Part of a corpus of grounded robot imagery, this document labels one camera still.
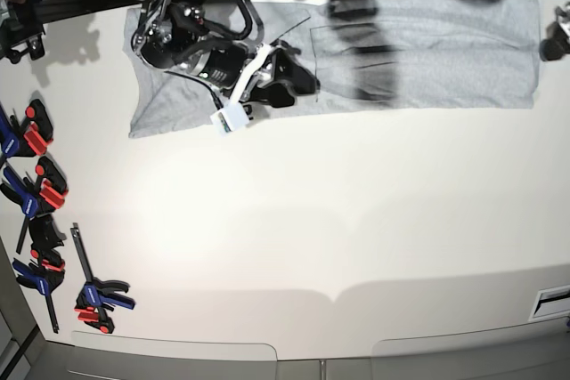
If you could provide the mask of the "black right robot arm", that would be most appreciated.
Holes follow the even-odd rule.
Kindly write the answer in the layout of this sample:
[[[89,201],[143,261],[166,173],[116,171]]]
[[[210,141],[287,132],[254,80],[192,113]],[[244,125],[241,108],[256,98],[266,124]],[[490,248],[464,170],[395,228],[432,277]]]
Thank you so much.
[[[281,40],[249,48],[254,20],[245,0],[233,0],[242,30],[206,17],[207,0],[145,0],[131,49],[147,66],[210,87],[214,100],[287,108],[319,89],[317,77]]]

